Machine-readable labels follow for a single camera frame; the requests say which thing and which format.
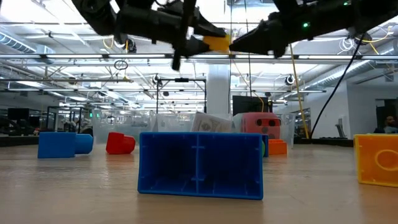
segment table surface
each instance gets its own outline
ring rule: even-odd
[[[73,159],[0,148],[1,223],[397,223],[398,188],[360,185],[351,148],[297,145],[264,159],[264,199],[144,195],[139,150]]]

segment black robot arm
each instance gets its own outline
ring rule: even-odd
[[[269,15],[254,29],[236,39],[229,49],[268,55],[275,58],[285,53],[286,47],[299,40],[340,29],[348,29],[350,36],[359,36],[380,23],[398,15],[398,0],[274,0],[279,12]]]
[[[120,11],[115,13],[109,0],[72,0],[80,14],[99,35],[114,35],[123,43],[127,34],[146,37],[173,45],[173,69],[179,69],[180,56],[189,57],[210,51],[209,45],[191,37],[186,41],[188,27],[194,34],[225,37],[224,29],[209,23],[195,7],[196,0],[167,3],[156,11],[151,9],[154,0],[116,0]]]

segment blue plastic bin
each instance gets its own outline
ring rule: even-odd
[[[264,143],[264,145],[266,146],[266,152],[264,153],[264,157],[268,157],[269,153],[268,153],[268,135],[263,134],[262,135],[262,141]]]
[[[75,157],[75,145],[76,133],[40,133],[37,158]]]
[[[77,134],[75,154],[89,154],[92,150],[93,137],[89,134]]]
[[[138,191],[261,200],[262,136],[141,133]]]

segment orange toy block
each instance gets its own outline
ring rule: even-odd
[[[268,155],[287,154],[287,143],[281,139],[268,140]]]
[[[357,134],[354,138],[358,182],[398,187],[398,135]]]

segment ceiling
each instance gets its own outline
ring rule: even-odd
[[[201,13],[210,22],[218,27],[224,27],[227,30],[232,30],[232,36],[237,37],[243,35],[248,30],[255,28],[261,19],[267,19],[268,14],[277,11],[273,4],[261,4],[249,6],[245,10],[242,6],[224,5],[224,1],[211,0],[197,0],[197,5],[200,7]],[[374,46],[378,49],[382,45],[386,45],[391,40],[395,39],[395,33],[398,31],[395,22],[398,18],[393,18],[389,22],[381,24],[369,31],[374,40],[382,39],[375,42]],[[35,47],[45,45],[54,50],[56,54],[123,54],[124,50],[118,48],[112,43],[112,37],[98,36],[86,21],[79,15],[74,5],[70,0],[3,0],[1,14],[0,14],[0,32],[13,36],[13,38],[24,44]],[[300,41],[294,43],[294,54],[297,55],[351,55],[354,49],[354,43],[350,40],[345,40],[347,33],[345,30],[339,30],[330,34],[326,34],[315,38],[315,40]],[[155,75],[160,78],[206,78],[214,64],[230,64],[230,71],[233,85],[231,89],[245,90],[247,86],[244,81],[249,81],[247,74],[251,73],[252,87],[258,90],[289,90],[291,87],[284,83],[285,77],[293,73],[293,66],[290,61],[272,61],[272,60],[236,60],[231,61],[227,57],[224,59],[215,60],[216,56],[211,58],[190,59],[183,60],[180,72],[173,71],[170,67],[171,59],[162,57],[153,57],[155,54],[172,54],[173,49],[169,44],[158,42],[158,44],[151,44],[151,41],[142,37],[133,37],[137,45],[137,54],[151,54],[148,58],[132,58],[125,60],[129,66],[125,70],[116,70],[114,63],[116,59],[100,60],[100,59],[77,59],[70,60],[67,58],[53,59],[53,64],[38,63],[34,60],[19,60],[10,59],[8,63],[16,67],[24,67],[27,71],[21,72],[24,77],[53,79],[66,79],[75,77],[76,79],[100,79],[109,80],[110,78],[117,78],[118,80],[124,77],[128,78],[130,82],[115,82],[109,80],[108,82],[89,82],[93,86],[98,86],[107,89],[153,89],[155,86],[152,79]],[[5,46],[0,45],[0,52],[3,54],[20,54],[20,52]],[[362,46],[359,50],[360,54],[375,54],[370,45]],[[340,64],[335,64],[332,61],[320,60],[316,61],[305,60],[297,62],[295,69],[300,78],[300,83],[311,83],[320,75],[327,71],[336,68],[337,66],[347,63],[344,61]],[[370,71],[372,75],[380,72],[377,69]],[[46,85],[57,88],[81,89],[88,88],[89,84],[78,82],[76,85],[70,85],[67,82],[63,83],[46,83]],[[186,89],[195,90],[193,92],[170,92],[169,96],[161,96],[164,100],[164,110],[176,111],[173,107],[184,108],[179,111],[195,111],[202,110],[204,93],[201,91],[201,84],[189,83],[174,83],[170,82],[164,89]],[[95,92],[84,94],[87,97],[93,97],[89,100],[106,101],[109,100],[119,102],[125,99],[130,103],[138,101],[146,102],[141,104],[141,108],[151,108],[154,106],[155,93],[151,92],[137,92],[137,91],[115,91],[117,95],[101,96]],[[68,96],[66,93],[59,93],[63,96]],[[190,99],[189,104],[182,101],[177,104],[175,100],[167,101],[167,99]]]

